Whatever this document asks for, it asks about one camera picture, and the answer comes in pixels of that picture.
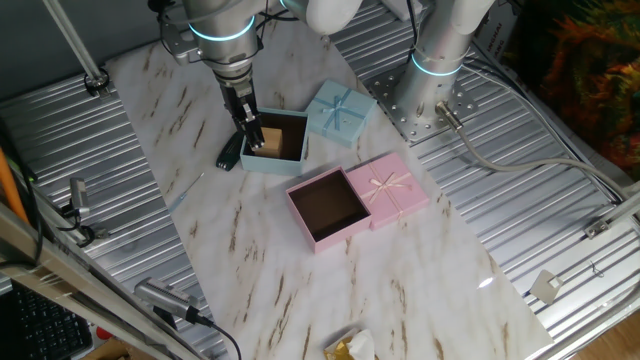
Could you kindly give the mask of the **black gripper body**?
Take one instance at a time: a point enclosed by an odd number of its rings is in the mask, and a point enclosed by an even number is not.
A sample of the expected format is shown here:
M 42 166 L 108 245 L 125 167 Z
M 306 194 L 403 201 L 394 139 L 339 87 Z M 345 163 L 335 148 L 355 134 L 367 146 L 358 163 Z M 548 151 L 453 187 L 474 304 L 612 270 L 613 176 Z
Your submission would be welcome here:
M 253 71 L 245 69 L 239 72 L 214 72 L 219 82 L 225 108 L 232 119 L 238 123 L 247 123 L 257 118 L 257 105 L 254 94 Z

